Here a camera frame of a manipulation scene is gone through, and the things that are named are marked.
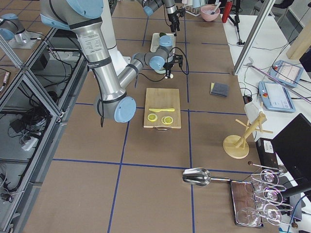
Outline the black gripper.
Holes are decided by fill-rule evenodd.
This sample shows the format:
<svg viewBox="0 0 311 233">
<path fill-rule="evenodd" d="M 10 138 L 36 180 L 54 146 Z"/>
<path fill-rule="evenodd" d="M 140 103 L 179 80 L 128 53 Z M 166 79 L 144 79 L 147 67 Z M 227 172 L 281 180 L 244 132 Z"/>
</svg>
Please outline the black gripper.
<svg viewBox="0 0 311 233">
<path fill-rule="evenodd" d="M 180 27 L 179 27 L 179 16 L 180 13 L 179 12 L 174 12 L 174 13 L 167 13 L 169 22 L 170 22 L 170 27 L 171 27 L 171 31 L 172 33 L 174 33 L 175 36 L 177 36 L 177 32 L 180 31 Z"/>
<path fill-rule="evenodd" d="M 169 57 L 167 57 L 165 59 L 165 63 L 163 65 L 163 68 L 166 69 L 165 78 L 172 78 L 173 77 L 171 69 L 174 65 L 174 60 L 175 60 L 174 54 L 170 55 Z"/>
</svg>

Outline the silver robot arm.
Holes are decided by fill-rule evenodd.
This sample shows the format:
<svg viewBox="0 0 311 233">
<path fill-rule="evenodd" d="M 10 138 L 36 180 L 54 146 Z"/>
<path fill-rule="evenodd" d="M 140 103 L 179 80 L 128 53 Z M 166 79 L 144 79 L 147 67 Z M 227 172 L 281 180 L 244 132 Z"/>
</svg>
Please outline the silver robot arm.
<svg viewBox="0 0 311 233">
<path fill-rule="evenodd" d="M 138 2 L 147 16 L 151 16 L 156 10 L 163 6 L 167 13 L 168 20 L 171 23 L 170 25 L 168 24 L 171 32 L 174 36 L 177 36 L 177 32 L 180 31 L 179 18 L 184 17 L 185 8 L 178 8 L 174 0 L 138 0 Z"/>
<path fill-rule="evenodd" d="M 155 52 L 134 54 L 130 63 L 122 61 L 124 69 L 117 73 L 111 55 L 116 46 L 109 3 L 106 0 L 42 0 L 41 21 L 50 27 L 76 34 L 88 67 L 99 86 L 95 109 L 102 119 L 125 123 L 136 111 L 135 100 L 126 87 L 144 66 L 154 70 L 170 69 L 173 42 L 164 35 Z"/>
</svg>

